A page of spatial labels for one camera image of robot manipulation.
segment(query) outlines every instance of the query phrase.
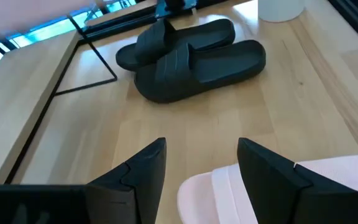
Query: white cup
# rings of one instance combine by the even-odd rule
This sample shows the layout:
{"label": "white cup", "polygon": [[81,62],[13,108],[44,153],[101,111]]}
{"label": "white cup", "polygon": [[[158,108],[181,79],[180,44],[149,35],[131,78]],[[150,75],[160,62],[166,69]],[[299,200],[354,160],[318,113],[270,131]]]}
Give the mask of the white cup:
{"label": "white cup", "polygon": [[268,22],[285,22],[298,17],[305,0],[258,0],[258,15]]}

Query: black slide sandal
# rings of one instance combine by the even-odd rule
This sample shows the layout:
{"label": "black slide sandal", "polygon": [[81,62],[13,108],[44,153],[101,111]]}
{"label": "black slide sandal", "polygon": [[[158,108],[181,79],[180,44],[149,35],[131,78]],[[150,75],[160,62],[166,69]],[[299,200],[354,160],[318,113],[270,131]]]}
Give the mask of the black slide sandal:
{"label": "black slide sandal", "polygon": [[254,77],[265,64],[265,49],[255,40],[207,51],[184,44],[138,69],[135,86],[148,100],[171,103]]}
{"label": "black slide sandal", "polygon": [[118,50],[117,64],[130,71],[155,63],[175,47],[185,43],[196,50],[209,50],[232,44],[236,33],[229,19],[218,19],[200,26],[175,30],[166,19],[161,19],[141,33],[135,44]]}

